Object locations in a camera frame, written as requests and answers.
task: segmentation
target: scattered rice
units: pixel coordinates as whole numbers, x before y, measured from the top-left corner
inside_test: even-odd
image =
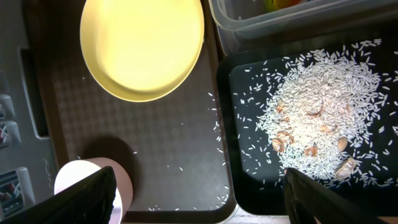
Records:
[[[279,154],[282,166],[294,167],[313,179],[332,179],[336,168],[344,160],[337,140],[341,136],[350,140],[359,139],[368,131],[365,119],[367,113],[376,110],[375,105],[370,103],[371,99],[380,101],[375,93],[381,79],[378,74],[370,72],[366,64],[357,64],[336,54],[332,54],[332,58],[326,57],[330,54],[323,49],[313,52],[316,63],[306,67],[302,62],[304,56],[296,60],[297,68],[290,68],[284,82],[267,101],[265,113],[259,117],[257,127],[265,131],[270,139],[292,127],[287,132],[294,137],[295,144],[285,145],[285,151]],[[366,63],[373,65],[369,61],[370,56]],[[279,102],[284,106],[283,116],[290,119],[288,123],[280,122],[281,115],[275,111]],[[323,112],[319,117],[307,114],[316,113],[321,108]],[[319,131],[321,126],[333,132],[323,133]],[[318,148],[317,156],[305,156],[303,150],[314,145]],[[359,140],[353,144],[354,147],[361,145]]]

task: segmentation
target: plastic container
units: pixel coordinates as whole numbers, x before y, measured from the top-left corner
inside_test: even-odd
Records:
[[[209,0],[209,2],[213,18],[219,26],[224,53],[228,55],[236,51],[249,50],[240,49],[239,45],[243,41],[342,19],[397,1],[317,0],[273,12],[266,9],[264,0]]]

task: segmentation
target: dark surface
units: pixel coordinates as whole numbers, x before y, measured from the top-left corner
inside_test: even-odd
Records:
[[[204,3],[206,37],[192,73],[159,100],[131,103],[103,90],[85,65],[79,40],[84,1],[24,1],[58,166],[78,156],[119,162],[134,188],[125,222],[216,223],[236,207],[233,197],[226,205],[217,198],[233,194],[224,187],[230,185],[229,166],[222,166],[226,158],[216,150],[223,141],[216,141],[219,115],[211,110],[217,105],[208,92],[215,92],[218,59]]]
[[[288,168],[284,195],[291,224],[386,223],[322,187],[297,169]]]
[[[226,130],[226,140],[228,145],[229,160],[231,163],[231,174],[233,176],[234,192],[235,197],[240,206],[246,211],[257,214],[257,215],[285,215],[285,207],[283,203],[283,192],[281,185],[283,181],[277,184],[275,187],[275,181],[279,179],[278,170],[280,164],[277,162],[278,157],[272,146],[267,148],[267,152],[271,152],[270,157],[272,160],[271,164],[266,162],[266,155],[264,152],[260,152],[259,147],[264,148],[268,145],[268,137],[263,131],[255,132],[255,122],[257,121],[256,116],[263,115],[263,111],[259,108],[260,105],[255,105],[257,102],[265,103],[267,96],[267,83],[265,82],[265,73],[262,71],[263,68],[267,67],[271,73],[278,69],[278,72],[285,73],[285,62],[281,61],[283,56],[290,56],[293,58],[295,55],[308,52],[309,50],[325,48],[327,51],[341,50],[341,46],[346,46],[351,49],[351,44],[366,39],[382,38],[382,45],[367,49],[372,52],[371,62],[375,63],[376,66],[373,68],[374,72],[390,73],[390,77],[394,79],[394,70],[397,70],[396,58],[394,59],[394,49],[398,49],[397,39],[397,27],[396,21],[388,22],[385,24],[378,24],[376,26],[360,27],[359,29],[346,30],[345,32],[339,32],[336,34],[330,34],[326,36],[316,37],[313,39],[302,40],[298,42],[292,42],[289,44],[279,45],[275,47],[269,47],[268,49],[253,50],[248,52],[242,52],[236,55],[227,57],[221,64],[218,70],[217,82],[221,103],[221,110],[223,115],[224,126]],[[267,65],[263,65],[264,61],[268,60]],[[251,72],[245,72],[245,69],[251,68]],[[255,74],[260,75],[264,73],[263,77],[256,77]],[[262,90],[259,92],[254,91],[252,95],[249,94],[249,85],[252,87],[258,84],[264,84]],[[385,91],[381,89],[381,86],[388,86],[391,90]],[[375,171],[375,178],[378,179],[380,184],[383,184],[385,180],[392,177],[394,181],[398,176],[398,165],[395,162],[394,147],[398,141],[397,135],[392,131],[391,126],[398,124],[396,116],[389,116],[389,113],[396,110],[394,100],[398,99],[397,93],[394,91],[398,86],[397,83],[384,83],[381,81],[379,89],[384,94],[388,93],[388,102],[390,105],[386,105],[380,112],[381,120],[375,120],[372,126],[369,128],[369,132],[374,133],[371,140],[373,141],[373,148],[371,150],[379,153],[379,160],[381,166],[387,166],[389,171],[382,170],[382,172]],[[276,90],[276,86],[272,88],[271,92]],[[247,99],[254,97],[254,100],[247,105]],[[246,104],[239,104],[240,99],[245,99]],[[252,122],[242,120],[236,121],[237,113],[240,117],[246,116],[251,118]],[[386,130],[382,134],[378,134],[378,129],[385,125]],[[243,126],[249,126],[249,129],[243,129]],[[390,139],[394,140],[393,145],[387,146]],[[248,151],[247,148],[251,144],[256,146],[256,149]],[[383,156],[382,151],[388,148],[391,153],[390,156]],[[244,149],[247,153],[251,154],[252,158],[241,154],[241,150]],[[363,144],[359,150],[364,153],[368,152],[369,146]],[[347,149],[348,154],[353,154],[353,148]],[[261,162],[262,167],[258,167],[255,159]],[[362,172],[371,170],[370,163],[375,163],[374,160],[366,161],[362,159],[361,165]],[[373,187],[367,186],[363,188],[363,183],[354,185],[354,179],[351,179],[352,188],[345,184],[338,189],[333,189],[336,193],[344,196],[348,200],[354,202],[362,208],[373,210],[375,215],[379,216],[396,216],[398,212],[395,206],[390,206],[386,203],[388,198],[391,202],[398,199],[398,190],[394,184],[390,187]]]
[[[30,224],[107,224],[115,191],[116,178],[112,167],[107,166],[1,223],[21,224],[29,220]]]

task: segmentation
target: pile of rice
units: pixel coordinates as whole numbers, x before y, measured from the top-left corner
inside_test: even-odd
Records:
[[[370,58],[357,63],[348,54],[344,46],[341,55],[322,49],[296,58],[296,67],[290,68],[284,83],[267,101],[264,115],[258,117],[257,127],[269,135],[269,142],[282,131],[293,136],[295,143],[285,144],[284,152],[279,153],[284,169],[296,168],[313,179],[334,179],[347,158],[338,149],[340,137],[355,148],[364,141],[372,147],[368,126],[387,95],[376,92],[381,79],[370,69],[374,66]],[[305,67],[310,57],[315,64]],[[283,106],[280,113],[278,105]],[[316,156],[306,156],[304,150],[312,146],[318,148]]]

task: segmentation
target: black baking tray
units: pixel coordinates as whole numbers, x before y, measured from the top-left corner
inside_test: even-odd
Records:
[[[267,49],[241,52],[227,57],[220,63],[217,73],[217,84],[228,146],[231,175],[233,178],[236,200],[244,210],[256,215],[286,215],[284,195],[281,187],[284,177],[279,176],[278,173],[278,170],[281,170],[279,167],[281,164],[279,164],[277,154],[273,151],[272,146],[269,146],[266,150],[267,152],[271,152],[272,164],[267,164],[267,157],[264,152],[260,152],[259,147],[261,146],[264,148],[268,143],[268,137],[263,131],[254,131],[256,127],[255,122],[257,121],[256,116],[264,114],[259,108],[260,105],[255,105],[255,103],[261,102],[261,104],[265,104],[267,98],[267,82],[265,82],[266,72],[262,71],[262,68],[267,67],[271,73],[274,73],[275,69],[277,69],[278,72],[284,74],[287,72],[285,61],[282,61],[284,56],[294,58],[301,53],[316,49],[325,49],[330,52],[334,50],[341,51],[343,44],[347,46],[347,49],[352,50],[351,44],[363,40],[381,38],[382,44],[370,50],[372,52],[371,61],[376,64],[373,70],[379,73],[390,73],[390,77],[394,79],[396,75],[394,70],[398,70],[398,55],[394,58],[393,53],[394,49],[398,50],[398,42],[396,41],[398,40],[397,28],[397,21],[383,22],[373,26],[363,26],[357,29],[282,44]],[[247,69],[251,69],[251,72],[247,73],[244,71]],[[254,87],[256,83],[259,85],[264,84],[264,86],[261,91],[253,91],[255,93],[250,95],[249,85]],[[398,100],[398,94],[394,90],[398,88],[398,82],[392,83],[391,80],[382,85],[388,86],[391,89],[389,90],[388,100],[390,104],[382,108],[380,112],[381,120],[375,120],[373,125],[369,128],[369,132],[374,133],[372,138],[374,146],[372,150],[382,155],[382,151],[387,147],[389,140],[393,139],[394,143],[389,146],[391,155],[389,157],[383,157],[383,161],[381,162],[382,165],[389,168],[389,171],[374,172],[379,183],[383,183],[383,180],[390,177],[393,177],[395,182],[398,177],[398,164],[395,161],[398,154],[393,150],[393,148],[397,146],[398,138],[391,128],[392,125],[398,125],[398,119],[396,116],[389,116],[390,112],[398,109],[398,107],[393,104],[394,100]],[[272,88],[271,92],[274,92],[275,88],[276,85]],[[254,100],[248,105],[247,99],[251,96],[254,96]],[[238,101],[240,99],[245,99],[246,104],[239,104]],[[244,125],[242,125],[241,121],[236,122],[237,113],[239,112],[240,117],[245,116],[246,118],[252,119],[252,122],[245,122],[245,126],[249,126],[249,129],[243,129]],[[381,125],[385,125],[386,130],[384,133],[378,134],[378,129]],[[248,156],[241,154],[241,149],[245,149],[247,152],[247,148],[250,147],[251,144],[254,144],[256,149],[249,151],[251,158],[248,158]],[[363,147],[369,148],[369,146],[364,143],[359,150]],[[352,154],[353,148],[349,147],[346,151],[348,154]],[[262,167],[258,167],[255,159],[261,162]],[[361,165],[361,170],[363,172],[370,167],[370,162],[368,163],[369,164],[363,162]],[[281,178],[281,181],[275,186],[275,182],[277,182],[279,178]],[[360,185],[355,185],[353,180],[354,179],[351,179],[352,187],[348,184],[343,184],[338,189],[333,188],[332,190],[356,205],[359,205],[361,208],[373,212],[375,215],[398,216],[396,206],[391,206],[391,203],[398,199],[398,188],[395,186],[396,183],[392,184],[390,187],[384,188],[374,187],[372,185],[364,188],[362,182]]]

